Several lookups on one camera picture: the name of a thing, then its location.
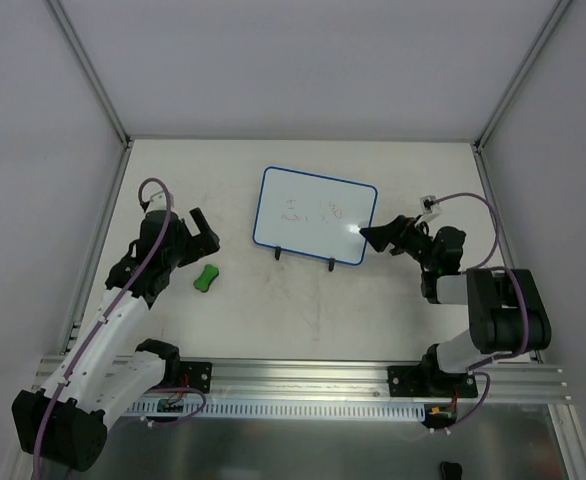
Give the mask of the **green black whiteboard eraser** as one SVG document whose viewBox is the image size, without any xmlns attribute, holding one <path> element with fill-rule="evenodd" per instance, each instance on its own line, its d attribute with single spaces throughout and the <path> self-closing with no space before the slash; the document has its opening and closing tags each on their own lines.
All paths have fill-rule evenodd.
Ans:
<svg viewBox="0 0 586 480">
<path fill-rule="evenodd" d="M 218 267 L 212 264 L 206 264 L 200 275 L 194 280 L 193 287 L 201 293 L 207 293 L 213 282 L 219 277 L 219 274 L 220 270 Z"/>
</svg>

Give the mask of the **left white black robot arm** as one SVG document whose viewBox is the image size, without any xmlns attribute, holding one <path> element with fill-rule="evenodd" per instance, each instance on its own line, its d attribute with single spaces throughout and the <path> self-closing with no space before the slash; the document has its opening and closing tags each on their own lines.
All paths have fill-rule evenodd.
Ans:
<svg viewBox="0 0 586 480">
<path fill-rule="evenodd" d="M 20 391 L 12 403 L 20 447 L 33 459 L 35 479 L 42 476 L 44 460 L 78 472 L 91 468 L 109 430 L 147 392 L 204 398 L 210 390 L 210 364 L 184 362 L 178 347 L 160 340 L 142 341 L 124 367 L 108 373 L 173 271 L 220 248 L 200 209 L 190 212 L 196 234 L 166 206 L 145 203 L 143 209 L 139 236 L 111 267 L 94 319 L 51 376 L 35 391 Z"/>
</svg>

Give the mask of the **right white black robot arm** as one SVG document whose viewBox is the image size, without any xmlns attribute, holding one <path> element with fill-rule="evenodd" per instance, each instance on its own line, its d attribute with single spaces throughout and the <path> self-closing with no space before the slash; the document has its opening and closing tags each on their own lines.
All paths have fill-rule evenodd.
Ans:
<svg viewBox="0 0 586 480">
<path fill-rule="evenodd" d="M 550 320 L 529 270 L 463 270 L 465 232 L 444 226 L 431 234 L 413 217 L 398 216 L 360 233 L 376 252 L 407 254 L 419 264 L 421 293 L 429 303 L 461 305 L 468 314 L 466 330 L 430 346 L 416 365 L 388 367 L 390 396 L 474 398 L 479 368 L 549 346 Z"/>
</svg>

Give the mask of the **blue framed whiteboard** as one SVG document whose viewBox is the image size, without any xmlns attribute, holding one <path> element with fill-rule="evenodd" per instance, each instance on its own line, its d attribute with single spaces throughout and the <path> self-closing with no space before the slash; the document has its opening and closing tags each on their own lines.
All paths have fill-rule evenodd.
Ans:
<svg viewBox="0 0 586 480">
<path fill-rule="evenodd" d="M 327 261 L 358 266 L 366 252 L 360 230 L 371 225 L 375 186 L 269 166 L 262 175 L 252 240 Z"/>
</svg>

